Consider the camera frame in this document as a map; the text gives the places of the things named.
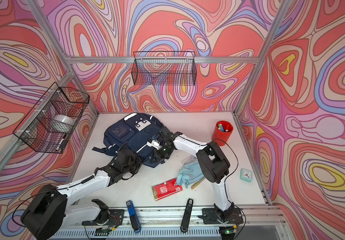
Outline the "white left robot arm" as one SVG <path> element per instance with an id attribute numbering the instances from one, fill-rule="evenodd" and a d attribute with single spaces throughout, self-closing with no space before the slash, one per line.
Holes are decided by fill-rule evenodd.
<path id="1" fill-rule="evenodd" d="M 112 218 L 109 207 L 99 199 L 76 205 L 75 202 L 123 180 L 125 174 L 137 174 L 144 159 L 127 145 L 119 148 L 112 160 L 92 174 L 69 184 L 42 187 L 20 217 L 37 240 L 51 238 L 59 229 L 82 222 L 104 226 Z"/>

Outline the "navy blue backpack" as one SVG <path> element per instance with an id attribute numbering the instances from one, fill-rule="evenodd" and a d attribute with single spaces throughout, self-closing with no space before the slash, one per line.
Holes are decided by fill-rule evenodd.
<path id="1" fill-rule="evenodd" d="M 104 148 L 92 150 L 108 156 L 114 156 L 119 148 L 128 144 L 129 148 L 144 159 L 145 166 L 155 168 L 158 163 L 151 163 L 153 147 L 146 145 L 149 138 L 168 129 L 156 117 L 148 114 L 132 113 L 106 129 L 103 136 Z"/>

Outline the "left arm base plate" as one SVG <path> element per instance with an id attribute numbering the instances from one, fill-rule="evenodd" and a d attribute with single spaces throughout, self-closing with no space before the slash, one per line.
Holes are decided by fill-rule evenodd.
<path id="1" fill-rule="evenodd" d="M 124 217 L 124 210 L 111 209 L 102 213 L 99 213 L 98 217 L 93 221 L 82 222 L 83 226 L 108 226 L 118 227 L 122 225 Z"/>

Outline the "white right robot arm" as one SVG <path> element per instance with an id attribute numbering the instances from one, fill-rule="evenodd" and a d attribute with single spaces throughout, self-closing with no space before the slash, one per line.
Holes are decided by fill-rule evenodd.
<path id="1" fill-rule="evenodd" d="M 154 148 L 154 158 L 158 162 L 168 159 L 174 150 L 184 151 L 196 157 L 202 174 L 212 183 L 215 210 L 223 216 L 232 212 L 234 204 L 229 200 L 226 188 L 230 162 L 216 142 L 202 143 L 181 132 L 160 132 L 157 136 L 149 138 L 146 145 Z"/>

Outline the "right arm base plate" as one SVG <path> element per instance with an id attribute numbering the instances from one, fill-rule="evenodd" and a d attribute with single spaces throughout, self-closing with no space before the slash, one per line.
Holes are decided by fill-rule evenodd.
<path id="1" fill-rule="evenodd" d="M 216 208 L 203 208 L 202 214 L 198 217 L 203 220 L 205 225 L 236 224 L 238 226 L 244 223 L 243 214 L 238 208 L 225 212 Z"/>

